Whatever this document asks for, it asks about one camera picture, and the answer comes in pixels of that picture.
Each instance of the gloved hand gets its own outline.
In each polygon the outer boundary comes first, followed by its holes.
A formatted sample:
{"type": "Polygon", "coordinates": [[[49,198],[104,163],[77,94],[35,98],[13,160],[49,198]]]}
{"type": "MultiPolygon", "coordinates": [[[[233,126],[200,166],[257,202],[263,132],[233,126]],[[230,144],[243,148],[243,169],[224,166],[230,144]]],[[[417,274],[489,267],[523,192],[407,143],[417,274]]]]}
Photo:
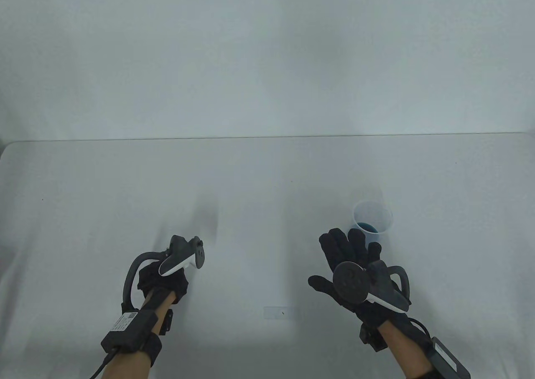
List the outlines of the gloved hand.
{"type": "MultiPolygon", "coordinates": [[[[380,259],[381,245],[379,243],[370,243],[368,249],[366,249],[366,237],[358,229],[351,229],[347,237],[342,230],[331,229],[329,233],[322,234],[319,237],[319,243],[333,272],[338,264],[345,261],[355,262],[362,268],[367,268],[368,264],[380,259]]],[[[396,283],[392,283],[394,289],[399,291],[396,283]]],[[[367,327],[367,330],[374,331],[375,336],[380,337],[376,329],[389,320],[396,328],[420,345],[424,350],[429,347],[430,338],[413,326],[407,314],[399,314],[382,305],[368,301],[361,304],[349,303],[340,297],[332,282],[321,276],[310,276],[308,278],[308,284],[315,291],[330,295],[342,307],[354,312],[357,318],[363,322],[363,327],[367,327]]]]}
{"type": "MultiPolygon", "coordinates": [[[[366,237],[361,230],[351,229],[348,236],[342,230],[336,228],[329,230],[329,233],[322,234],[319,237],[319,244],[325,253],[327,262],[334,272],[338,264],[350,261],[367,268],[368,264],[377,261],[380,258],[381,245],[379,243],[370,243],[366,249],[366,237]]],[[[330,295],[342,307],[354,312],[363,323],[369,327],[376,328],[388,320],[393,312],[379,304],[372,304],[365,301],[361,304],[351,304],[344,300],[332,282],[321,276],[310,276],[308,284],[321,293],[330,295]]]]}
{"type": "Polygon", "coordinates": [[[143,291],[145,297],[155,287],[172,290],[176,295],[176,300],[173,304],[177,304],[188,291],[188,280],[186,280],[184,269],[182,268],[169,276],[163,277],[158,273],[158,268],[161,264],[162,261],[153,262],[139,271],[138,290],[143,291]]]}

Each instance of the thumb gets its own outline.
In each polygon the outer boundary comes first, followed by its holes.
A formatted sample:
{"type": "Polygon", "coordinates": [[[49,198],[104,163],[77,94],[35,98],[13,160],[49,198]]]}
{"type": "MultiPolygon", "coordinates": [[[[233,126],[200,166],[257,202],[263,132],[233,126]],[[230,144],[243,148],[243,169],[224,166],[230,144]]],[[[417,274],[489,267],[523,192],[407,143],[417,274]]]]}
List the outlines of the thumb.
{"type": "Polygon", "coordinates": [[[334,288],[334,284],[327,280],[324,277],[321,276],[310,276],[308,278],[308,284],[310,287],[312,287],[315,291],[319,291],[320,293],[325,293],[327,295],[330,295],[332,299],[334,299],[338,305],[346,308],[346,310],[350,310],[351,312],[355,312],[355,306],[346,300],[344,300],[336,289],[334,288]]]}
{"type": "Polygon", "coordinates": [[[308,278],[308,284],[310,287],[312,287],[315,291],[319,291],[320,293],[325,293],[327,295],[330,295],[332,297],[334,289],[334,284],[332,284],[329,280],[322,276],[310,276],[308,278]]]}

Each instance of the white backdrop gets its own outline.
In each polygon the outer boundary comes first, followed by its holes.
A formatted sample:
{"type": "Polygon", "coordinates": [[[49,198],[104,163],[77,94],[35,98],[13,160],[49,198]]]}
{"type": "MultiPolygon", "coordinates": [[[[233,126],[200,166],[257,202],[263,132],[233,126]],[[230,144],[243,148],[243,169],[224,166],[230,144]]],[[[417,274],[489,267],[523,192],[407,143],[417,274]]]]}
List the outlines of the white backdrop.
{"type": "Polygon", "coordinates": [[[0,0],[0,140],[527,131],[533,0],[0,0]]]}

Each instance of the forearm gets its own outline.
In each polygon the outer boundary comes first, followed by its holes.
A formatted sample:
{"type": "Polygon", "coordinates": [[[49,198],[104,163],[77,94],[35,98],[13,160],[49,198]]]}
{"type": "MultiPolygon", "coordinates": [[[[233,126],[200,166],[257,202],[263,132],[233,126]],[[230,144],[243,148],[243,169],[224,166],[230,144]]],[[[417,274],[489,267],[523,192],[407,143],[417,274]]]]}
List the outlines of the forearm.
{"type": "MultiPolygon", "coordinates": [[[[149,301],[152,293],[149,293],[145,303],[149,301]]],[[[166,312],[176,299],[174,292],[171,292],[166,300],[155,311],[158,322],[153,327],[152,332],[159,334],[166,312]]],[[[150,358],[144,352],[132,354],[117,354],[107,365],[102,379],[147,379],[149,377],[150,358]]]]}
{"type": "Polygon", "coordinates": [[[415,379],[433,370],[433,366],[420,346],[401,333],[388,320],[377,329],[388,345],[390,352],[396,358],[405,377],[415,379]]]}

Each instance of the plastic cup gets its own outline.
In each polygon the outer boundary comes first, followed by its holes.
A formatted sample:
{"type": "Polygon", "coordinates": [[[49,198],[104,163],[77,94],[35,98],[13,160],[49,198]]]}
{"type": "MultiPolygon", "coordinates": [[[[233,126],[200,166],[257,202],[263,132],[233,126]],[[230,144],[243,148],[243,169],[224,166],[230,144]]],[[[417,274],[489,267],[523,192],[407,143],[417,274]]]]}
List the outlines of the plastic cup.
{"type": "Polygon", "coordinates": [[[360,201],[353,207],[353,223],[366,235],[366,248],[369,243],[379,240],[394,221],[388,206],[378,201],[360,201]]]}

